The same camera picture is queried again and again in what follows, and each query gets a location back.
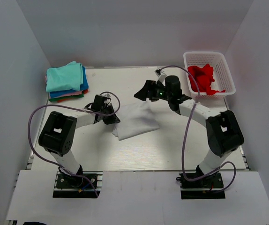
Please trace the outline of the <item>white t shirt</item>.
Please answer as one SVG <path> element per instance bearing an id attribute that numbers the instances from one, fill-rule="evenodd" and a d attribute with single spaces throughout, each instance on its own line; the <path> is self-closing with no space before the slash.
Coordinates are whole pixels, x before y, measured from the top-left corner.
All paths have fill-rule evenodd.
<path id="1" fill-rule="evenodd" d="M 119 141 L 159 129 L 159 124 L 149 102 L 137 102 L 122 106 L 117 112 L 120 119 L 112 134 Z"/>

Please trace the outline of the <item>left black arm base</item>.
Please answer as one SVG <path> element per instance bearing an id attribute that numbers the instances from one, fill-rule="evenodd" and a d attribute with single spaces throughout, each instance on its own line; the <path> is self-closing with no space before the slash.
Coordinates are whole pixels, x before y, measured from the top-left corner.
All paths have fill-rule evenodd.
<path id="1" fill-rule="evenodd" d="M 103 173 L 87 172 L 83 173 L 96 189 L 99 195 L 102 188 Z M 85 178 L 72 177 L 61 172 L 57 172 L 53 198 L 73 198 L 73 199 L 96 199 L 97 195 Z"/>

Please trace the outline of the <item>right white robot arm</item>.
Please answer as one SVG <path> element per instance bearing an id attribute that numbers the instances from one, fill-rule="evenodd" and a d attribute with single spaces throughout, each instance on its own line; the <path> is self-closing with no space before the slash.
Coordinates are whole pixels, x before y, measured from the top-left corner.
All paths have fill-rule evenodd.
<path id="1" fill-rule="evenodd" d="M 173 112 L 188 117 L 188 121 L 194 120 L 206 128 L 209 151 L 204 160 L 197 165 L 195 177 L 190 179 L 196 180 L 202 187 L 212 183 L 213 174 L 217 173 L 225 159 L 244 143 L 234 113 L 230 110 L 218 112 L 183 94 L 177 76 L 167 76 L 163 83 L 147 80 L 134 97 L 141 101 L 165 100 Z"/>

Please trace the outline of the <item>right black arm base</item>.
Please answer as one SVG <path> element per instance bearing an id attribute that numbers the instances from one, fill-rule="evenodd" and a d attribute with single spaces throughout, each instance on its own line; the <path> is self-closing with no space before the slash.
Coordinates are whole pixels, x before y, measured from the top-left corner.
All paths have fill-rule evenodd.
<path id="1" fill-rule="evenodd" d="M 176 181 L 180 184 L 182 200 L 225 199 L 224 191 L 218 193 L 224 188 L 220 172 L 197 181 L 187 181 L 180 173 Z"/>

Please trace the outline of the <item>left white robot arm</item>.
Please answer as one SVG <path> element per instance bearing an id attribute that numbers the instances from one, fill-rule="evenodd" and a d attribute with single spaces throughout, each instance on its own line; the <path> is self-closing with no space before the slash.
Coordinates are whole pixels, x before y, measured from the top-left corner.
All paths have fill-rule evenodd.
<path id="1" fill-rule="evenodd" d="M 71 148 L 78 128 L 103 121 L 106 125 L 119 123 L 113 108 L 111 92 L 95 95 L 94 101 L 83 109 L 72 109 L 72 113 L 62 114 L 52 111 L 39 135 L 38 144 L 56 160 L 59 171 L 68 175 L 67 181 L 73 187 L 83 183 L 82 166 L 76 161 Z"/>

